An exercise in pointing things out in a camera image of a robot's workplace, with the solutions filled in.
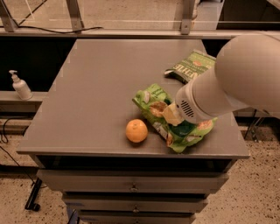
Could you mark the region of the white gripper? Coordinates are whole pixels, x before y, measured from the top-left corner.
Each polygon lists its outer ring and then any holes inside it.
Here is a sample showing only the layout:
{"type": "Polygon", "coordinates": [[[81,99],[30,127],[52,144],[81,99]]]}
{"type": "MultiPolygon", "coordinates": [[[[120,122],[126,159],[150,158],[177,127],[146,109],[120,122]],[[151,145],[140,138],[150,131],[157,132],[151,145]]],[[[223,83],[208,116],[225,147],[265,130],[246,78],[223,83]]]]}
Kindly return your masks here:
{"type": "Polygon", "coordinates": [[[189,123],[201,123],[212,119],[194,100],[191,82],[184,85],[176,93],[175,103],[173,102],[164,109],[163,117],[173,126],[178,126],[184,119],[189,123]]]}

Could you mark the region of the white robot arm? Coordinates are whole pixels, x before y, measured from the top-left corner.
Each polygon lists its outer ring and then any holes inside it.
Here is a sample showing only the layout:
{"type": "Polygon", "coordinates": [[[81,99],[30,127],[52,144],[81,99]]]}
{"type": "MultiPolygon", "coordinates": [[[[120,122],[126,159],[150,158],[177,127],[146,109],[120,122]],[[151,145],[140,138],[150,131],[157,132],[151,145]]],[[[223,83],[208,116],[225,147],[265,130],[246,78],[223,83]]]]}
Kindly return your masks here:
{"type": "Polygon", "coordinates": [[[280,39],[238,36],[219,51],[215,64],[190,80],[163,111],[173,125],[202,123],[253,108],[280,118],[280,39]]]}

